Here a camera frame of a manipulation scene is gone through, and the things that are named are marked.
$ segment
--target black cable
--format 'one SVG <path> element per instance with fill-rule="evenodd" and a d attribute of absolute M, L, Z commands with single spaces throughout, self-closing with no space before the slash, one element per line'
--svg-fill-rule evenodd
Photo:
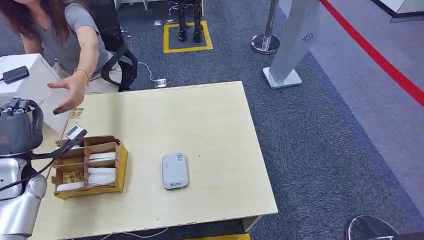
<path fill-rule="evenodd" d="M 27 182 L 27 181 L 29 181 L 30 179 L 33 179 L 33 178 L 35 178 L 35 177 L 37 177 L 38 175 L 40 175 L 42 172 L 44 172 L 48 167 L 50 167 L 52 164 L 53 164 L 53 162 L 56 160 L 56 158 L 53 158 L 45 167 L 43 167 L 40 171 L 38 171 L 38 172 L 36 172 L 34 175 L 32 175 L 32 176 L 29 176 L 29 177 L 27 177 L 27 178 L 25 178 L 25 179 L 22 179 L 22 180 L 19 180 L 19 181 L 15 181 L 15 182 L 13 182 L 13 183 L 11 183 L 11 184 L 9 184 L 9 185 L 6 185 L 6 186 L 4 186 L 4 187 L 1 187 L 0 188 L 0 192 L 1 191 L 4 191 L 4 190 L 6 190 L 6 189 L 9 189 L 9 188 L 11 188 L 11 187 L 13 187 L 13 186 L 16 186 L 16 185 L 18 185 L 18 184 L 21 184 L 21 183 L 24 183 L 24 182 Z"/>

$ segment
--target black shoe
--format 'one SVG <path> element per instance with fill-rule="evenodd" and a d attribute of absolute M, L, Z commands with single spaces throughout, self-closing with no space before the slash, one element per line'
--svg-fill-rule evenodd
<path fill-rule="evenodd" d="M 189 26 L 186 24 L 185 29 L 180 29 L 178 32 L 178 40 L 185 42 L 187 40 L 187 29 Z"/>
<path fill-rule="evenodd" d="M 194 34 L 193 34 L 193 40 L 196 43 L 201 43 L 202 42 L 202 35 L 203 35 L 202 30 L 195 29 Z"/>

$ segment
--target metal stand base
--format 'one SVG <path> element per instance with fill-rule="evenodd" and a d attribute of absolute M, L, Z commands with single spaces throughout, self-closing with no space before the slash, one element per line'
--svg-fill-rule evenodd
<path fill-rule="evenodd" d="M 263 69 L 263 75 L 265 75 L 265 78 L 272 89 L 290 87 L 302 83 L 301 78 L 295 70 L 291 71 L 286 79 L 274 79 L 270 73 L 270 68 L 265 67 Z"/>
<path fill-rule="evenodd" d="M 389 240 L 397 235 L 390 224 L 370 215 L 355 217 L 346 229 L 346 240 Z"/>
<path fill-rule="evenodd" d="M 253 37 L 251 45 L 253 50 L 261 54 L 275 54 L 280 47 L 281 41 L 276 36 L 271 36 L 268 49 L 263 48 L 265 34 L 259 34 Z"/>

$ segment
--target yellow packet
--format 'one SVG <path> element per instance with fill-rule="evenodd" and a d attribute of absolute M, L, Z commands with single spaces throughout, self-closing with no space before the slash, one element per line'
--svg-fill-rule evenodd
<path fill-rule="evenodd" d="M 72 184 L 84 181 L 84 172 L 82 170 L 75 170 L 63 173 L 63 183 Z"/>

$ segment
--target yellow tape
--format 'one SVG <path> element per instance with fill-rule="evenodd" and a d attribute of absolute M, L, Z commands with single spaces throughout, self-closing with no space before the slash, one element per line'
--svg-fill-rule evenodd
<path fill-rule="evenodd" d="M 184 53 L 184 52 L 192 52 L 192 51 L 202 51 L 202 50 L 212 50 L 214 49 L 212 46 L 211 36 L 209 34 L 208 24 L 205 20 L 201 21 L 200 24 L 203 26 L 203 34 L 206 42 L 206 46 L 192 46 L 186 48 L 175 48 L 170 49 L 170 28 L 179 27 L 179 24 L 165 24 L 163 28 L 163 53 Z M 194 26 L 194 22 L 187 23 L 189 26 Z"/>
<path fill-rule="evenodd" d="M 212 236 L 204 238 L 195 238 L 188 240 L 251 240 L 249 234 L 239 234 L 239 235 L 227 235 L 227 236 Z"/>

